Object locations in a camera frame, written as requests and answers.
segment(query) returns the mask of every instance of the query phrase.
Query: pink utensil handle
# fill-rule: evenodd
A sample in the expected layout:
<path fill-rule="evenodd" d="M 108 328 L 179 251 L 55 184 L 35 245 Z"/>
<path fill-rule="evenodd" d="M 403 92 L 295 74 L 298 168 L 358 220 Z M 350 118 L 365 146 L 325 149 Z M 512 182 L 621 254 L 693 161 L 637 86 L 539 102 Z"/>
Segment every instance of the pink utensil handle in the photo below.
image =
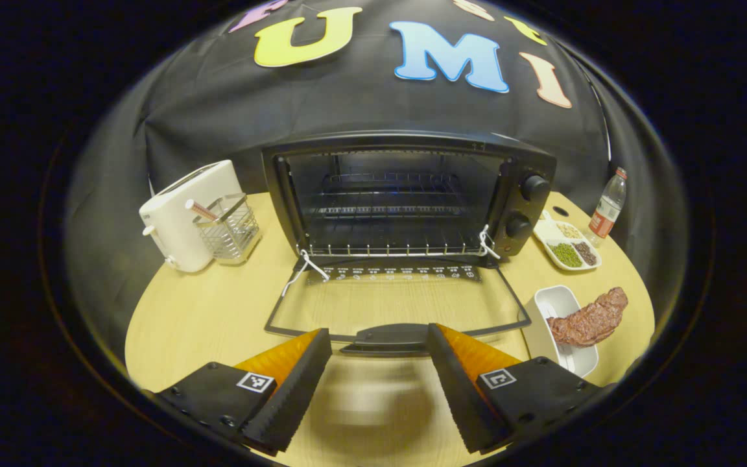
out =
<path fill-rule="evenodd" d="M 201 215 L 202 217 L 209 219 L 210 221 L 215 221 L 215 219 L 217 219 L 217 216 L 214 215 L 213 212 L 196 203 L 194 199 L 186 200 L 186 209 L 193 210 L 196 213 L 199 213 L 199 215 Z"/>

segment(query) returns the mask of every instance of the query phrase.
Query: white toaster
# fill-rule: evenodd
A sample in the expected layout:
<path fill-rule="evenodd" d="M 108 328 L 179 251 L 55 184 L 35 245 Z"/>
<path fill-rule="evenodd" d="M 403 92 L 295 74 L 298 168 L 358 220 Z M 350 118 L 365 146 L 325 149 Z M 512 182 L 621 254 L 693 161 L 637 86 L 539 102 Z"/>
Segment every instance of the white toaster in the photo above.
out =
<path fill-rule="evenodd" d="M 208 206 L 224 195 L 241 192 L 231 160 L 205 165 L 167 187 L 140 207 L 140 218 L 160 248 L 166 264 L 184 272 L 205 268 L 213 255 L 192 223 L 197 216 L 186 209 L 187 199 Z"/>

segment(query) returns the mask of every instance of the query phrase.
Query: letter u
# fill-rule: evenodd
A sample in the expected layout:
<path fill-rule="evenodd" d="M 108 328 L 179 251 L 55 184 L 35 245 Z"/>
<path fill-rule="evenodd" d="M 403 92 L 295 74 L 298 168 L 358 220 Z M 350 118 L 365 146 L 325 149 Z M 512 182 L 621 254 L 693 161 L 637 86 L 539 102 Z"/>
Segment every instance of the letter u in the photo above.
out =
<path fill-rule="evenodd" d="M 261 66 L 276 67 L 308 62 L 329 55 L 350 42 L 353 35 L 353 15 L 361 12 L 357 6 L 334 8 L 318 15 L 327 23 L 324 25 L 324 37 L 319 42 L 294 47 L 290 44 L 293 29 L 303 23 L 305 18 L 292 18 L 282 21 L 255 33 L 258 44 L 255 46 L 255 62 Z"/>

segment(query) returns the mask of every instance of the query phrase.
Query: red bottle label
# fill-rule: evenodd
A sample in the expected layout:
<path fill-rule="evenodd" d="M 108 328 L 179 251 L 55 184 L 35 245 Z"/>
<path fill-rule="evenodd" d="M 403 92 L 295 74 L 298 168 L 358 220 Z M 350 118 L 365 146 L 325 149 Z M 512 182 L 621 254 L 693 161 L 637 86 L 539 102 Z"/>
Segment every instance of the red bottle label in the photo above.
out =
<path fill-rule="evenodd" d="M 599 199 L 599 206 L 596 207 L 593 213 L 593 218 L 589 220 L 589 229 L 594 234 L 605 239 L 610 234 L 613 224 L 616 222 L 616 218 L 622 212 L 615 204 L 611 203 L 604 196 Z"/>
<path fill-rule="evenodd" d="M 597 236 L 605 239 L 610 233 L 611 228 L 613 228 L 613 221 L 602 216 L 601 213 L 596 210 L 595 213 L 593 213 L 593 218 L 589 220 L 589 229 Z"/>

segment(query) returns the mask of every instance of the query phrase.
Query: blue letter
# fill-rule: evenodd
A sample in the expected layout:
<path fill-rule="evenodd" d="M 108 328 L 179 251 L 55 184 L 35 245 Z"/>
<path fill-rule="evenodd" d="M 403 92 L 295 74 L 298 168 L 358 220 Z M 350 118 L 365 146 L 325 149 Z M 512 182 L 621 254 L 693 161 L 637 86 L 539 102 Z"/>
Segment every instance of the blue letter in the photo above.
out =
<path fill-rule="evenodd" d="M 394 73 L 406 80 L 433 80 L 436 71 L 428 67 L 426 55 L 430 56 L 442 74 L 454 82 L 460 77 L 466 64 L 471 62 L 471 72 L 466 82 L 475 88 L 494 92 L 509 92 L 509 85 L 501 76 L 501 66 L 497 62 L 500 45 L 483 36 L 465 34 L 457 45 L 451 46 L 439 32 L 428 24 L 414 21 L 394 21 L 391 29 L 403 35 L 403 62 Z"/>

